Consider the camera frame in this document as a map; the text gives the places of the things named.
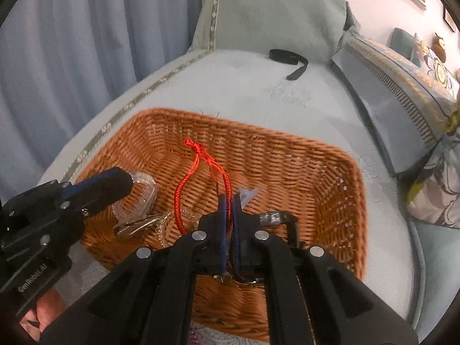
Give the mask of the left hand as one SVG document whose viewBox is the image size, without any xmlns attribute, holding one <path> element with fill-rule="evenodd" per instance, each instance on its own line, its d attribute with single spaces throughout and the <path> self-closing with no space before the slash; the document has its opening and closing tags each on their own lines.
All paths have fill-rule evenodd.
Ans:
<svg viewBox="0 0 460 345">
<path fill-rule="evenodd" d="M 66 303 L 56 289 L 49 290 L 21 319 L 20 325 L 38 342 L 45 328 L 66 310 Z"/>
</svg>

